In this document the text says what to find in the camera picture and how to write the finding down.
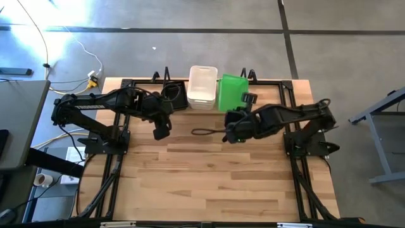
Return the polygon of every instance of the black metal frame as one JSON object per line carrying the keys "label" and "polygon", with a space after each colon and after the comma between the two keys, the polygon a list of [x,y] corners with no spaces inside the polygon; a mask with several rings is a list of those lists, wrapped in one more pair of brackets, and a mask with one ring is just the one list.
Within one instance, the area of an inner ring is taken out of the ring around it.
{"label": "black metal frame", "polygon": [[25,164],[35,165],[40,168],[52,170],[77,178],[80,178],[83,172],[83,166],[81,165],[77,165],[74,162],[66,161],[56,156],[49,155],[34,148],[30,148]]}
{"label": "black metal frame", "polygon": [[[246,71],[243,70],[241,77],[245,76],[246,77]],[[251,85],[266,85],[266,86],[277,86],[279,95],[280,95],[280,101],[282,105],[287,106],[287,101],[285,98],[285,90],[288,92],[288,96],[290,99],[290,104],[291,106],[296,106],[296,101],[295,101],[295,96],[294,96],[294,88],[292,85],[291,80],[267,80],[267,81],[257,81],[256,74],[254,73],[254,70],[251,70],[249,72],[250,76],[250,81],[249,84]],[[129,84],[121,84],[121,86],[135,86],[136,84],[163,84],[164,80],[132,80]],[[123,130],[128,130],[129,126],[129,121],[130,117],[128,115],[125,115],[124,119],[124,125],[123,125]],[[120,123],[120,115],[116,114],[115,119],[114,119],[114,125],[118,126]],[[299,130],[300,125],[299,123],[295,123],[295,129]],[[286,126],[285,132],[291,132],[290,126]],[[387,226],[380,226],[380,225],[369,225],[369,224],[360,224],[357,222],[353,221],[348,221],[348,220],[319,220],[317,216],[317,210],[316,208],[322,208],[323,205],[320,203],[320,200],[316,197],[315,193],[312,191],[311,187],[311,178],[310,178],[310,173],[309,173],[309,168],[308,168],[308,162],[306,160],[305,156],[299,156],[299,159],[301,160],[302,164],[302,174],[300,173],[298,166],[297,166],[297,156],[290,155],[290,162],[292,166],[292,176],[293,176],[293,181],[294,181],[294,189],[296,192],[296,199],[297,199],[297,209],[298,209],[298,214],[299,214],[299,221],[297,221],[295,224],[308,224],[307,227],[387,227]],[[111,181],[109,179],[110,176],[110,169],[111,169],[111,162],[113,160],[113,155],[107,155],[106,158],[106,163],[104,166],[104,173],[103,173],[103,179],[101,186],[103,186],[107,181]],[[111,196],[109,200],[109,206],[108,206],[108,211],[106,212],[105,216],[102,216],[103,214],[103,205],[104,205],[104,197],[105,195],[101,195],[101,199],[99,200],[99,203],[96,205],[96,213],[94,218],[89,218],[89,217],[74,217],[69,220],[57,220],[57,221],[50,221],[50,222],[36,222],[36,223],[29,223],[29,224],[18,224],[18,225],[13,225],[12,227],[71,227],[71,228],[79,228],[79,227],[100,227],[101,222],[113,222],[113,214],[114,214],[114,209],[115,209],[115,201],[116,201],[116,195],[117,195],[117,190],[118,190],[118,183],[120,180],[120,172],[121,172],[121,165],[118,166],[118,169],[116,170],[117,176],[113,179],[112,183],[112,190],[111,190]],[[301,194],[301,185],[303,188],[307,191],[308,198],[309,198],[309,207],[310,207],[310,214],[311,217],[308,218],[306,215],[305,209],[304,209],[304,202],[302,199],[302,194]],[[332,216],[327,212],[327,214],[324,214],[321,212],[320,213],[323,215],[323,217],[326,216]],[[174,221],[174,222],[169,222],[169,221],[135,221],[135,222],[128,222],[130,225],[136,225],[139,227],[148,227],[148,226],[153,226],[153,227],[180,227],[183,225],[187,226],[196,226],[200,228],[221,228],[221,227],[295,227],[295,226],[289,226],[288,224],[291,223],[281,223],[281,222],[192,222],[192,221]]]}

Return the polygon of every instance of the yellow plug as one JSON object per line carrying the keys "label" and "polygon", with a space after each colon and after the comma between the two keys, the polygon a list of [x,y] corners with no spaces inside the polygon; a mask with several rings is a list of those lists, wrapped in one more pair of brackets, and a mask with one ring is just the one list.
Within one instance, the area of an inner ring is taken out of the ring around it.
{"label": "yellow plug", "polygon": [[95,76],[91,76],[90,79],[87,81],[88,82],[87,88],[91,89],[91,88],[97,87],[99,85],[97,80],[98,80],[98,78],[96,78]]}

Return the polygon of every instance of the desk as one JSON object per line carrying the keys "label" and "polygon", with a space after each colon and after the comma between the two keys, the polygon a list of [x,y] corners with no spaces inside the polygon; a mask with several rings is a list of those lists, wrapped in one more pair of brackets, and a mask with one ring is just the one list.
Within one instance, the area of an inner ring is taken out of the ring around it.
{"label": "desk", "polygon": [[[119,88],[121,81],[107,78],[103,93]],[[313,102],[309,81],[292,83],[298,105]],[[161,85],[137,86],[161,90]],[[249,92],[258,95],[253,109],[280,103],[275,86],[250,85]],[[99,110],[96,120],[112,125],[114,116],[112,111]],[[170,136],[160,141],[153,139],[153,123],[131,118],[130,148],[123,159],[113,219],[297,222],[294,183],[284,152],[283,132],[244,144],[222,143],[222,134],[190,134],[193,128],[222,129],[223,116],[224,113],[214,110],[178,111],[170,117],[173,124]],[[80,187],[80,210],[100,187],[105,159],[106,156],[96,155],[87,165]],[[327,165],[315,157],[309,157],[308,163],[315,193],[339,217]],[[309,214],[308,198],[305,194],[303,197]]]}
{"label": "desk", "polygon": [[24,165],[50,84],[48,80],[0,83],[0,129],[9,130],[0,170]]}

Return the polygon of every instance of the white cable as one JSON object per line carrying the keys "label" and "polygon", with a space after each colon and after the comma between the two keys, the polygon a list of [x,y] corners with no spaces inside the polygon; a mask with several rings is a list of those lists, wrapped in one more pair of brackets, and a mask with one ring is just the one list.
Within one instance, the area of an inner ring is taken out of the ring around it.
{"label": "white cable", "polygon": [[[28,13],[28,11],[24,8],[23,4],[21,4],[20,0],[17,0],[18,3],[20,4],[21,8],[23,8],[23,10],[25,11],[25,13],[27,14],[27,16],[31,19],[31,22],[35,25],[35,27],[37,28],[40,37],[42,38],[42,41],[44,41],[44,46],[45,46],[45,52],[46,52],[46,61],[45,63],[48,64],[48,47],[46,46],[46,42],[44,39],[44,36],[42,35],[41,30],[39,29],[38,25],[36,24],[36,22],[34,21],[34,19],[32,19],[32,17],[30,16],[30,14]],[[45,78],[47,77],[47,68],[45,67]]]}
{"label": "white cable", "polygon": [[[38,25],[35,23],[34,19],[32,19],[32,17],[31,17],[30,14],[28,13],[28,11],[25,9],[25,7],[23,6],[23,4],[20,2],[20,0],[17,0],[17,2],[18,2],[18,4],[20,4],[20,6],[23,8],[23,10],[24,10],[25,13],[27,14],[27,16],[30,18],[31,22],[35,25],[35,27],[37,28],[37,30],[38,30],[38,32],[39,32],[41,38],[42,38],[42,41],[43,41],[44,46],[45,46],[45,52],[46,52],[46,64],[48,65],[48,64],[49,64],[49,55],[48,55],[48,47],[46,46],[45,38],[44,38],[44,36],[42,35],[42,32],[41,32],[41,30],[39,29]],[[94,57],[96,58],[96,60],[100,63],[100,69],[99,69],[99,71],[96,73],[96,76],[99,76],[99,75],[101,74],[101,72],[103,71],[103,63],[101,63],[100,59],[99,59],[95,54],[88,52],[88,51],[86,50],[86,48],[84,47],[84,45],[83,45],[80,41],[78,41],[78,40],[76,39],[76,37],[70,32],[70,30],[69,30],[66,26],[64,26],[64,27],[65,27],[65,29],[67,29],[67,31],[70,33],[70,35],[72,35],[72,37],[82,46],[83,50],[84,50],[87,54],[89,54],[89,55],[91,55],[91,56],[94,56]],[[45,76],[44,76],[45,80],[48,79],[48,76],[49,76],[49,70],[48,70],[48,67],[45,67]],[[76,93],[74,93],[74,94],[81,94],[81,93],[85,92],[86,90],[88,90],[89,88],[90,88],[89,85],[87,85],[87,87],[86,87],[84,90],[79,91],[79,92],[76,92]],[[53,92],[55,92],[55,93],[57,93],[57,94],[60,94],[60,95],[65,95],[65,94],[67,94],[67,93],[64,93],[64,92],[58,92],[58,90],[53,89],[51,86],[49,86],[49,90],[50,90],[50,91],[53,91]]]}
{"label": "white cable", "polygon": [[[68,131],[68,133],[72,133],[72,132],[76,132],[76,131],[80,131],[80,130],[85,130],[85,129],[70,130],[70,131]],[[84,135],[87,135],[87,134],[78,133],[77,135],[84,136]],[[60,139],[60,138],[62,138],[62,137],[66,137],[66,136],[68,136],[68,134],[63,133],[63,134],[60,134],[60,135],[58,135],[58,136],[56,136],[56,137],[54,137],[54,138],[52,138],[52,139],[49,139],[49,140],[47,140],[47,141],[45,141],[45,142],[42,142],[42,143],[37,144],[37,145],[32,146],[32,147],[33,147],[33,148],[36,148],[36,149],[41,149],[41,148],[43,148],[44,146],[48,145],[49,143],[51,143],[51,142],[53,142],[53,141],[55,141],[55,140],[57,140],[57,139]]]}
{"label": "white cable", "polygon": [[95,55],[95,54],[91,53],[90,51],[86,50],[86,48],[84,47],[84,45],[83,45],[80,41],[78,41],[78,40],[76,39],[76,37],[72,34],[72,32],[70,32],[70,30],[68,29],[68,27],[64,26],[64,28],[65,28],[65,29],[69,32],[69,34],[75,39],[75,41],[78,42],[78,43],[81,45],[81,47],[83,48],[83,51],[84,51],[85,53],[87,53],[87,54],[89,54],[89,55],[95,57],[96,60],[100,63],[100,69],[99,69],[99,71],[96,73],[96,76],[99,76],[99,74],[100,74],[100,73],[102,72],[102,70],[103,70],[103,63],[101,63],[101,61],[100,61],[100,59],[97,57],[97,55]]}

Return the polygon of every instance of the green plastic container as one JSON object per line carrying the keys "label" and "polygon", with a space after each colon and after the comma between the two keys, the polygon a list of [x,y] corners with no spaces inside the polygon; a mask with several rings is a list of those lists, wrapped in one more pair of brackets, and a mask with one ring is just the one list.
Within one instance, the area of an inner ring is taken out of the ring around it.
{"label": "green plastic container", "polygon": [[228,111],[245,107],[242,94],[248,92],[248,87],[246,78],[224,74],[218,82],[218,110]]}

